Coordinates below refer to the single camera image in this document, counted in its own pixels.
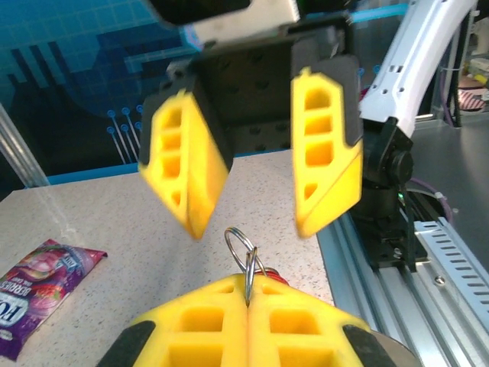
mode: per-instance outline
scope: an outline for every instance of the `purple cable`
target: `purple cable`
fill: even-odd
[[[443,112],[445,113],[445,118],[447,119],[447,122],[449,123],[450,126],[454,127],[455,123],[453,122],[452,114],[450,113],[449,107],[448,107],[448,101],[445,101],[445,97],[443,96],[443,90],[445,88],[445,82],[443,80],[443,77],[445,76],[445,73],[440,73],[440,97],[442,99],[442,106],[443,106]]]
[[[435,187],[431,186],[429,183],[425,181],[421,181],[418,178],[411,178],[411,182],[414,182],[415,184],[424,187],[425,189],[427,189],[429,192],[433,194],[439,193],[439,191]],[[442,197],[439,198],[438,201],[440,202],[440,204],[442,204],[442,208],[443,211],[445,212],[447,222],[453,224],[453,212],[452,212],[452,208],[449,205],[448,200],[446,199],[446,197]]]

